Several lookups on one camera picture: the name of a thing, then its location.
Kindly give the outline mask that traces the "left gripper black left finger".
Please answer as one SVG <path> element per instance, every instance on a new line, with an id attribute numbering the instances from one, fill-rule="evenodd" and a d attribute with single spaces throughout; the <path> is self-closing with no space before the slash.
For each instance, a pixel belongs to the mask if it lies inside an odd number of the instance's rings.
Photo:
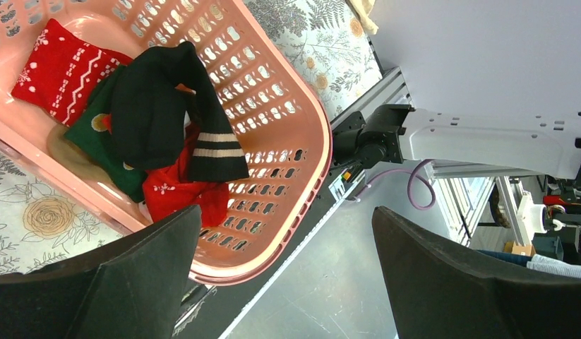
<path id="1" fill-rule="evenodd" d="M 191 206 L 84 254 L 0 275 L 0 338 L 170 338 L 200 228 Z"/>

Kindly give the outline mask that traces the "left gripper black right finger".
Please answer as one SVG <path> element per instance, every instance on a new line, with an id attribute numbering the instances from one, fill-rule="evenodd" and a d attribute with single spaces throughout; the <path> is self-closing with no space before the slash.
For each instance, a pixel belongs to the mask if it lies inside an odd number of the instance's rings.
<path id="1" fill-rule="evenodd" d="M 384 206 L 371 223 L 400 338 L 581 338 L 581 279 L 469 249 Z"/>

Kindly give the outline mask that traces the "red santa sock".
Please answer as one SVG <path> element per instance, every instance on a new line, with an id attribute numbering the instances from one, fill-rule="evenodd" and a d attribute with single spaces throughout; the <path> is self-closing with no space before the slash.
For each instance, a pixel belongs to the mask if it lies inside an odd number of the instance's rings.
<path id="1" fill-rule="evenodd" d="M 158 222 L 178 210 L 197 205 L 201 209 L 202 226 L 217 227 L 227 217 L 228 184 L 193 182 L 186 178 L 199 128 L 192 124 L 185 132 L 184 148 L 176 162 L 147 172 L 142 185 L 146 208 L 151 220 Z"/>

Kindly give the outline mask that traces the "tan brown sock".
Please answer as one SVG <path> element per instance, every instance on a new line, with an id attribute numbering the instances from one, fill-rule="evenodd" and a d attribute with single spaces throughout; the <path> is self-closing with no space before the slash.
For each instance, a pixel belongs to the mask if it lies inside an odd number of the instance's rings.
<path id="1" fill-rule="evenodd" d="M 109 175 L 86 153 L 64 138 L 68 128 L 56 125 L 47 137 L 48 154 L 60 165 L 83 180 L 95 183 L 113 184 Z"/>

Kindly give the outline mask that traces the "dark green knit sock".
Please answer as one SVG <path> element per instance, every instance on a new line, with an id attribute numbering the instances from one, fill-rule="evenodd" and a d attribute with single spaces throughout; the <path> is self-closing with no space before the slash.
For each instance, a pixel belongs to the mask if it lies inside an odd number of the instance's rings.
<path id="1" fill-rule="evenodd" d="M 140 203 L 145 200 L 143 182 L 147 174 L 123 161 L 116 152 L 110 130 L 104 125 L 104 119 L 110 116 L 116 81 L 125 68 L 124 65 L 118 66 L 109 76 L 97 83 L 87 100 L 84 113 L 70 126 L 64 137 L 98 164 L 108 174 L 116 188 L 133 202 Z"/>

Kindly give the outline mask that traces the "black sock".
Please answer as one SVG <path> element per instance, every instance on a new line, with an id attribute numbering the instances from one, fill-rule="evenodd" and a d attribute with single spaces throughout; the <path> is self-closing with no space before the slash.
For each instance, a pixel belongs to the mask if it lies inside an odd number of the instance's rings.
<path id="1" fill-rule="evenodd" d="M 198 125 L 186 178 L 232 182 L 248 164 L 209 74 L 192 42 L 150 47 L 109 78 L 117 154 L 140 170 L 173 165 L 185 147 L 184 120 Z"/>

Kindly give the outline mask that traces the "red snowflake sock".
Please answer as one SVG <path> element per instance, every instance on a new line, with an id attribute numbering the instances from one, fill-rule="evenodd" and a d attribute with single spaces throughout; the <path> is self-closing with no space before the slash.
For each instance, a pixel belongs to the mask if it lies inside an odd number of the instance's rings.
<path id="1" fill-rule="evenodd" d="M 11 95 L 71 126 L 84 113 L 95 86 L 130 62 L 131 57 L 85 42 L 50 19 L 35 40 Z"/>

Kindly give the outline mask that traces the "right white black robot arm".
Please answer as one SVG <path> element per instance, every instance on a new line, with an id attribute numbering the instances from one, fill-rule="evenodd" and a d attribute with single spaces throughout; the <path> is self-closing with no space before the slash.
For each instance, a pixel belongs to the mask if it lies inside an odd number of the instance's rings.
<path id="1" fill-rule="evenodd" d="M 447 160 L 524 170 L 581 186 L 581 112 L 448 114 L 381 105 L 357 127 L 333 134 L 339 166 Z"/>

